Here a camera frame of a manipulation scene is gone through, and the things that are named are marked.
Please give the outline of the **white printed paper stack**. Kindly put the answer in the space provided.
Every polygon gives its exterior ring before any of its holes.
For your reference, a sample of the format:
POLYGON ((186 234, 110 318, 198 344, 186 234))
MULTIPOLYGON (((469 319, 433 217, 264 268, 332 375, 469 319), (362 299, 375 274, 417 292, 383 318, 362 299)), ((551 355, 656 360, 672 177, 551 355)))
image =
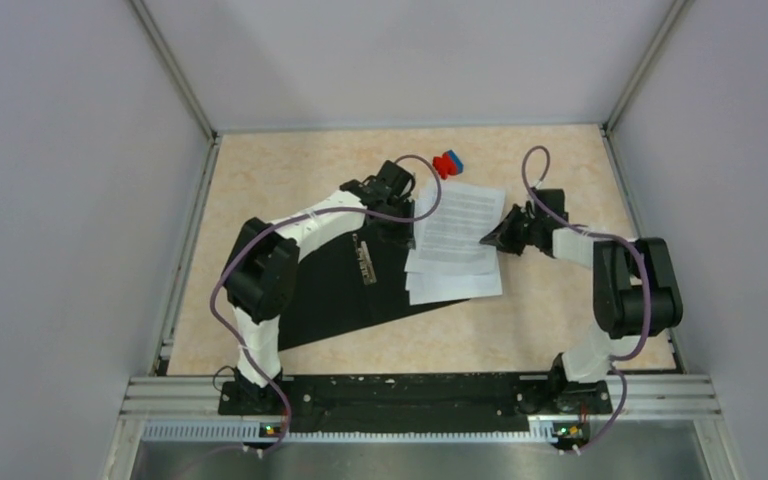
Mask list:
POLYGON ((430 181, 417 199, 416 246, 405 264, 408 301, 428 305, 503 294, 497 250, 480 240, 501 220, 505 191, 445 181, 442 191, 430 181))

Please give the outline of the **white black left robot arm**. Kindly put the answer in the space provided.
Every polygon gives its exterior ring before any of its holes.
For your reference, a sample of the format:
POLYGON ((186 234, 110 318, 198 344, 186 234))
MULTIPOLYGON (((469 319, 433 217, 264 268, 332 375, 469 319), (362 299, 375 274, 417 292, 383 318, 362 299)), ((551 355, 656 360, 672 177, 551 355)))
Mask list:
POLYGON ((235 380, 257 413, 279 404, 279 321, 294 295, 300 263, 339 237, 368 228, 398 248, 415 245, 420 220, 411 197, 416 180, 398 160, 385 161, 364 180, 349 180, 313 206, 289 217, 252 217, 241 227, 211 294, 211 312, 224 293, 235 320, 223 324, 240 350, 235 380))

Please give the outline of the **teal and black file folder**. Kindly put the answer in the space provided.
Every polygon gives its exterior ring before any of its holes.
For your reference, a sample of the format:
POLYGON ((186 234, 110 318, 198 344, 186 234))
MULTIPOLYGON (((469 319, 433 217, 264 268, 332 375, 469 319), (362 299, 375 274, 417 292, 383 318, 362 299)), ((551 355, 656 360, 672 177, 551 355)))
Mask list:
POLYGON ((292 299, 279 319, 281 351, 456 304, 411 306, 405 290, 408 250, 372 226, 343 234, 305 257, 292 299), (368 244, 377 283, 363 284, 352 234, 368 244))

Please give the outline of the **silver folder binder clip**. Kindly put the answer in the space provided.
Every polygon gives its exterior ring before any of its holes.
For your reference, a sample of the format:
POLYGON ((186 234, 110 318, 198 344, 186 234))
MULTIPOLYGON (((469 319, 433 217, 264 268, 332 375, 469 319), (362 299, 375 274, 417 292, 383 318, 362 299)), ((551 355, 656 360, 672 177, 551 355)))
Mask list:
POLYGON ((352 241, 363 284, 365 286, 376 284, 377 275, 367 242, 361 239, 357 233, 352 234, 352 241))

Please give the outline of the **aluminium front frame rail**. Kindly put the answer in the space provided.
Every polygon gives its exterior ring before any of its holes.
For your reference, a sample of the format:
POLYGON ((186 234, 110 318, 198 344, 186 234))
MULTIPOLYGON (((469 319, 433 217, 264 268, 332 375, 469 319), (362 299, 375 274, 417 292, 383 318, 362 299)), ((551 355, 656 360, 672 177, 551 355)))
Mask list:
POLYGON ((106 479, 742 479, 712 381, 536 372, 129 382, 106 479))

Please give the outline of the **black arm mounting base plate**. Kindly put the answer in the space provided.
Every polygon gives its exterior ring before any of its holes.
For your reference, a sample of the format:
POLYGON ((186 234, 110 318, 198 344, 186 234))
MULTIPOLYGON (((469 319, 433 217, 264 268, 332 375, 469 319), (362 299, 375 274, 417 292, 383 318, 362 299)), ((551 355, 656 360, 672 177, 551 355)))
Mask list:
POLYGON ((222 416, 288 415, 292 433, 459 434, 523 432, 532 415, 582 416, 613 410, 606 382, 555 399, 548 373, 296 375, 279 392, 223 383, 222 416))

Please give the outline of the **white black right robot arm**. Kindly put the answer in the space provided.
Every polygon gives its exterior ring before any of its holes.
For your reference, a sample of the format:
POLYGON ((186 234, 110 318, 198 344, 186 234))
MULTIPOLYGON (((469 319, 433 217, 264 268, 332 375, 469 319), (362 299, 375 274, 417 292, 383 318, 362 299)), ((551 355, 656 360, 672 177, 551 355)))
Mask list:
POLYGON ((530 196, 480 242, 515 255, 531 246, 591 271, 594 322, 581 343, 556 356, 545 388, 554 409, 572 412, 615 362, 636 357, 649 338, 677 326, 683 302, 664 239, 626 239, 572 224, 561 189, 530 196))

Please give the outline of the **red and blue toy block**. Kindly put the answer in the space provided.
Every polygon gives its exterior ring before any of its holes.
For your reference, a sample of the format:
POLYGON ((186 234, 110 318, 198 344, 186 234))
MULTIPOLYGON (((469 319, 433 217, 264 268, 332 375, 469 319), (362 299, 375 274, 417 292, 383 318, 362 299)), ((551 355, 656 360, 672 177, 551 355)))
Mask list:
POLYGON ((442 180, 458 176, 464 171, 463 162, 453 150, 447 150, 435 156, 432 159, 432 166, 442 180))

